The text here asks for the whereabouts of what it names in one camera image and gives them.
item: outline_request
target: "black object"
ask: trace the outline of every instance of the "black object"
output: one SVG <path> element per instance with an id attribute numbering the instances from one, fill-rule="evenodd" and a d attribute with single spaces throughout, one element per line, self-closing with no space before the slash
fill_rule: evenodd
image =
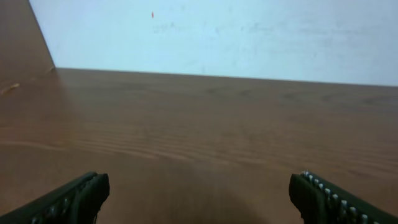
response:
<path id="1" fill-rule="evenodd" d="M 1 216 L 0 223 L 92 224 L 108 195 L 108 175 L 89 172 Z"/>
<path id="2" fill-rule="evenodd" d="M 292 174 L 289 196 L 305 224 L 398 223 L 398 218 L 308 171 Z"/>

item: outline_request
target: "white background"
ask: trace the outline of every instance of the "white background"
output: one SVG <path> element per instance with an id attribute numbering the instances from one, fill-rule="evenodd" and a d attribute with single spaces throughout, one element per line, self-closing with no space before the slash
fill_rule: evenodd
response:
<path id="1" fill-rule="evenodd" d="M 397 0 L 30 3 L 57 67 L 398 85 Z"/>

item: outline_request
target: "brown wooden panel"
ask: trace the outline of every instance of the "brown wooden panel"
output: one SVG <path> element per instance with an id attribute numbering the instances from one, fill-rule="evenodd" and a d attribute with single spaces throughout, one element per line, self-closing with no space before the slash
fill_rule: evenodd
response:
<path id="1" fill-rule="evenodd" d="M 95 170 L 98 223 L 302 223 L 308 169 L 398 215 L 398 88 L 59 69 L 0 107 L 0 213 Z"/>
<path id="2" fill-rule="evenodd" d="M 53 66 L 28 0 L 0 1 L 0 89 Z"/>

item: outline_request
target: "wooden table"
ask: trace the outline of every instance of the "wooden table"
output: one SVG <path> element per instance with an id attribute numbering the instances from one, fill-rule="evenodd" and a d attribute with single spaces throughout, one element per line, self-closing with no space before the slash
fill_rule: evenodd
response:
<path id="1" fill-rule="evenodd" d="M 398 88 L 53 70 L 0 97 L 0 213 L 107 172 L 98 223 L 302 223 L 311 170 L 398 215 Z"/>

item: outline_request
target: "brown wooden surface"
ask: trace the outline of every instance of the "brown wooden surface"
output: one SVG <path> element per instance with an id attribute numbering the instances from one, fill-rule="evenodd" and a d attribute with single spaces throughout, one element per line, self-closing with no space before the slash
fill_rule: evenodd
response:
<path id="1" fill-rule="evenodd" d="M 98 223 L 302 223 L 312 170 L 398 215 L 398 89 L 58 70 L 0 97 L 0 213 L 107 172 Z"/>
<path id="2" fill-rule="evenodd" d="M 0 1 L 0 90 L 53 68 L 28 0 Z"/>

